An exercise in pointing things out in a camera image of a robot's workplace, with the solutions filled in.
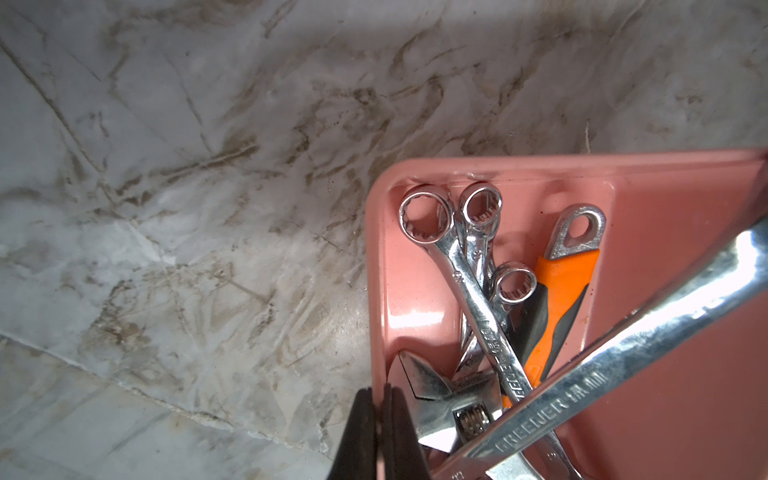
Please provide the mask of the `medium silver combination wrench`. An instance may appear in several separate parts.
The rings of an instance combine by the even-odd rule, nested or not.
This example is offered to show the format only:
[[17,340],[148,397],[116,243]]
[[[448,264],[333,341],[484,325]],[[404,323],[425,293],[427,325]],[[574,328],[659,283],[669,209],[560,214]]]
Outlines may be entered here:
[[[421,230],[408,218],[409,205],[424,198],[436,202],[437,227],[430,232]],[[498,375],[502,391],[514,404],[518,404],[531,393],[532,386],[502,331],[497,320],[497,309],[485,297],[463,253],[448,192],[435,185],[420,185],[411,189],[399,207],[399,222],[403,233],[422,247],[438,266]]]

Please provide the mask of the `smallest silver combination wrench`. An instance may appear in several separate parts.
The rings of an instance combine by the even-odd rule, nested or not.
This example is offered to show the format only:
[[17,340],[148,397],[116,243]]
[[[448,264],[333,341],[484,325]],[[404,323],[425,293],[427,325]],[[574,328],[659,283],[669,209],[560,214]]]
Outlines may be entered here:
[[513,331],[513,310],[533,295],[537,284],[534,271],[520,262],[505,262],[494,270],[489,302],[505,335]]

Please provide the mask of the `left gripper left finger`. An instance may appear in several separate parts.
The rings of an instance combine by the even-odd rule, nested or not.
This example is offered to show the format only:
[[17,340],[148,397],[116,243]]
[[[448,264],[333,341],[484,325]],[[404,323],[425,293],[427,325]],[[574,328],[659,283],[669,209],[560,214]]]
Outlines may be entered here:
[[354,398],[328,480],[377,478],[377,418],[371,388]]

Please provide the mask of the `orange handled adjustable wrench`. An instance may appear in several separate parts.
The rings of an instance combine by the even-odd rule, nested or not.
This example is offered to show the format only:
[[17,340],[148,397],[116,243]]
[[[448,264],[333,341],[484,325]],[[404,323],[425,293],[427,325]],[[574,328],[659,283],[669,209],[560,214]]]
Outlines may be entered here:
[[[504,335],[532,389],[548,375],[570,332],[599,257],[605,222],[594,205],[566,208],[533,269],[535,292],[511,314],[513,331]],[[407,400],[419,443],[444,453],[486,430],[500,417],[503,400],[510,399],[485,353],[476,372],[455,381],[407,351],[399,352],[390,374],[407,380],[412,391]]]

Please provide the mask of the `large silver combination wrench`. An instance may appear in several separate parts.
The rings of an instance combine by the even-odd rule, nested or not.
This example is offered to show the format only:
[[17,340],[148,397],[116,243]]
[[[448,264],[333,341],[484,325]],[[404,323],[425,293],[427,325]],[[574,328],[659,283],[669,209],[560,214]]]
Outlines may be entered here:
[[767,219],[761,217],[574,357],[433,478],[480,478],[766,288]]

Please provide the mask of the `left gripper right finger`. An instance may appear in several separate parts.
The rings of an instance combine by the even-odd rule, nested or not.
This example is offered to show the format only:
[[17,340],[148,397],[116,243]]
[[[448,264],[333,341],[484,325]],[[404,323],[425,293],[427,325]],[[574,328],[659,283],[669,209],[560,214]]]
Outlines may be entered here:
[[385,386],[381,449],[387,480],[430,480],[429,467],[415,432],[404,392]]

